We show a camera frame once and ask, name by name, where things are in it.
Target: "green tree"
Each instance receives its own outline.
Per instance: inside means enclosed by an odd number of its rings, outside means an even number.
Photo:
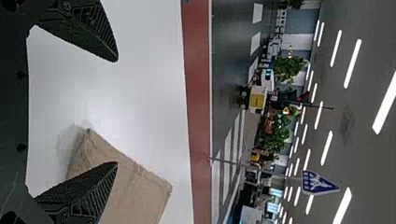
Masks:
[[[274,65],[276,83],[287,81],[292,83],[294,77],[303,70],[307,61],[303,57],[282,58],[277,57]]]

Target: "traffic sign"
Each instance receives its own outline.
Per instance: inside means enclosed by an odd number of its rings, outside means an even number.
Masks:
[[[301,181],[302,191],[304,194],[316,196],[340,191],[340,188],[332,181],[320,176],[313,171],[302,171]]]

